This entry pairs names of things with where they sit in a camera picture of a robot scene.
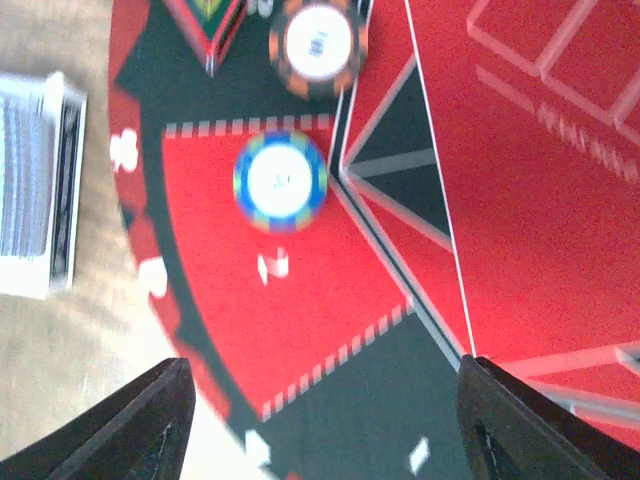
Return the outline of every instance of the dotted white line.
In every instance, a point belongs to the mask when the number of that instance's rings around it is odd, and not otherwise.
[[[407,299],[407,305],[398,305],[393,308],[390,315],[380,317],[376,322],[369,325],[364,333],[356,335],[350,344],[342,345],[337,352],[338,365],[336,365],[336,354],[329,355],[323,362],[318,363],[311,370],[311,381],[313,385],[317,385],[323,377],[333,373],[337,367],[340,367],[349,361],[349,358],[355,357],[362,351],[362,342],[365,346],[371,345],[376,338],[380,338],[393,326],[402,322],[404,316],[413,311],[412,300]],[[279,392],[273,400],[266,402],[262,406],[262,420],[266,421],[271,418],[273,413],[278,413],[284,408],[286,399],[287,404],[292,403],[298,396],[309,390],[309,372],[303,374],[296,383],[292,383],[287,387],[286,393]]]
[[[266,117],[258,118],[252,117],[249,119],[234,118],[232,120],[216,120],[213,128],[211,128],[211,122],[201,121],[197,123],[197,127],[194,127],[193,122],[185,122],[178,126],[175,123],[169,123],[165,127],[165,136],[167,138],[191,138],[194,134],[198,138],[208,136],[223,136],[223,135],[244,135],[244,134],[256,134],[260,132],[273,132],[278,129],[283,130],[312,130],[317,128],[318,130],[329,130],[331,128],[331,115],[328,113],[321,113],[319,115],[285,115],[279,117]]]

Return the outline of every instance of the wooden floor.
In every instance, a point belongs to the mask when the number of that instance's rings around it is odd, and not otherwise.
[[[136,283],[108,155],[111,0],[0,0],[0,70],[63,71],[89,92],[73,289],[0,296],[0,458],[174,355]],[[266,478],[199,398],[184,479]]]

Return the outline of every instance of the blue and yellow poker chip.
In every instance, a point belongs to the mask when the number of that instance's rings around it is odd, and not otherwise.
[[[233,171],[233,195],[257,228],[293,233],[318,214],[327,196],[327,169],[318,147],[305,134],[257,135]]]

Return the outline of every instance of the poker chip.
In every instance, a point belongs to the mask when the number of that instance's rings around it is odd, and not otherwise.
[[[324,158],[301,132],[258,135],[238,158],[233,194],[259,229],[297,232],[313,220],[327,196]]]
[[[271,64],[302,98],[349,88],[367,50],[367,26],[349,0],[288,0],[269,32]]]

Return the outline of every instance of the deck of cards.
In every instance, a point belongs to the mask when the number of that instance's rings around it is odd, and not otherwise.
[[[0,73],[0,294],[71,286],[87,95]]]

